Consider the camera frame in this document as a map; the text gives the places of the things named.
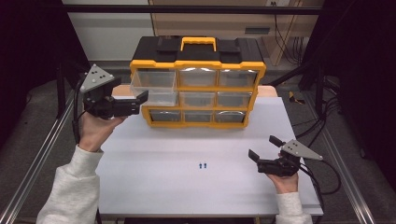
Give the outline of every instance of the white table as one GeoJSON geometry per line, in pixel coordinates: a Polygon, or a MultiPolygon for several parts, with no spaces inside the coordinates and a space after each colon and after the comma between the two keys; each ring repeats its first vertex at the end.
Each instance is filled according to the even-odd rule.
{"type": "MultiPolygon", "coordinates": [[[[272,182],[257,172],[251,148],[277,158],[269,135],[294,138],[278,97],[258,97],[245,129],[150,128],[131,116],[103,145],[99,209],[117,217],[263,217],[278,213],[272,182]]],[[[306,213],[322,215],[310,178],[300,175],[306,213]]]]}

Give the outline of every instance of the hand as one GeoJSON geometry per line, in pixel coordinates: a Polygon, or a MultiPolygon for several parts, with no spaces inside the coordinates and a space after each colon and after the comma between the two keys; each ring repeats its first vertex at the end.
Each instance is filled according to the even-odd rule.
{"type": "Polygon", "coordinates": [[[298,191],[298,174],[295,173],[292,176],[277,176],[267,175],[275,185],[276,192],[278,194],[292,193],[298,191]]]}
{"type": "Polygon", "coordinates": [[[82,116],[81,139],[78,146],[90,152],[99,150],[114,129],[126,119],[127,117],[100,119],[85,113],[82,116]]]}

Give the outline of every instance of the white sleeve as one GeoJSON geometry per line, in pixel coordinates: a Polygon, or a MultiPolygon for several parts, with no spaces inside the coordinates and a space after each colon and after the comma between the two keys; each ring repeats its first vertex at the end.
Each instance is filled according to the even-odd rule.
{"type": "Polygon", "coordinates": [[[298,192],[277,194],[279,215],[276,215],[276,224],[312,224],[312,217],[303,212],[298,192]]]}
{"type": "Polygon", "coordinates": [[[37,223],[90,223],[99,202],[99,176],[95,169],[103,152],[79,147],[72,160],[56,169],[50,196],[37,216],[37,223]]]}

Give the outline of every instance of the plastic drawer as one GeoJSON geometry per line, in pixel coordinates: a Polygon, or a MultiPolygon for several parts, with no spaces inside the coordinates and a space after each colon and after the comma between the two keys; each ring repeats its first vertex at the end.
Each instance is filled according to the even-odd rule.
{"type": "Polygon", "coordinates": [[[216,111],[215,122],[218,123],[242,123],[244,122],[245,111],[216,111]]]}
{"type": "Polygon", "coordinates": [[[137,69],[131,82],[135,96],[148,91],[145,105],[174,106],[177,104],[176,71],[170,69],[137,69]]]}
{"type": "Polygon", "coordinates": [[[211,122],[213,111],[211,110],[186,110],[184,121],[186,122],[211,122]]]}
{"type": "Polygon", "coordinates": [[[181,106],[192,107],[213,107],[215,103],[215,93],[209,91],[181,91],[181,106]]]}
{"type": "Polygon", "coordinates": [[[258,71],[220,70],[219,85],[222,87],[253,87],[258,71]]]}
{"type": "Polygon", "coordinates": [[[180,86],[215,86],[217,70],[208,68],[185,68],[178,71],[180,86]]]}
{"type": "Polygon", "coordinates": [[[150,109],[149,114],[151,115],[152,121],[169,121],[169,122],[181,121],[179,110],[150,109]]]}
{"type": "Polygon", "coordinates": [[[218,92],[218,106],[248,107],[251,92],[218,92]]]}

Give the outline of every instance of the wall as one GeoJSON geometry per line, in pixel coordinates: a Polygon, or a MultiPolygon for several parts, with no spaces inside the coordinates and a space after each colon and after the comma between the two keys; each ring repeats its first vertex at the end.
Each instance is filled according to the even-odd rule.
{"type": "MultiPolygon", "coordinates": [[[[147,5],[147,0],[63,0],[64,4],[147,5]]],[[[131,61],[141,36],[153,35],[149,14],[69,13],[89,61],[131,61]]]]}

